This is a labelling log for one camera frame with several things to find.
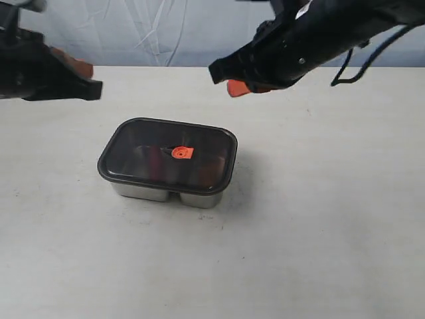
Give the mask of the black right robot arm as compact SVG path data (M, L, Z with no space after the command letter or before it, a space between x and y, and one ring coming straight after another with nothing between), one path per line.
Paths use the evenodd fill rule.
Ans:
M231 97L284 90L307 73L347 55L332 86L352 84L393 42L424 25L423 1L271 1L275 17L256 29L253 39L215 60L215 84L226 82ZM381 43L351 78L342 78L355 48L389 29L400 30Z

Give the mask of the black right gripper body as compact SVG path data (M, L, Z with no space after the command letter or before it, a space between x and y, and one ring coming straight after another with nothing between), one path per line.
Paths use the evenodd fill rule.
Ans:
M215 84L228 92L243 83L255 93L293 86L313 69L349 50L351 1L272 1L275 18L264 21L253 39L209 65Z

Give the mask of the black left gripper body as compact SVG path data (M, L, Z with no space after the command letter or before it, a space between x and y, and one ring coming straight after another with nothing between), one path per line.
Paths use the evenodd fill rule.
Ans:
M103 82L79 75L52 53L42 33L20 28L22 10L1 7L1 99L101 99Z

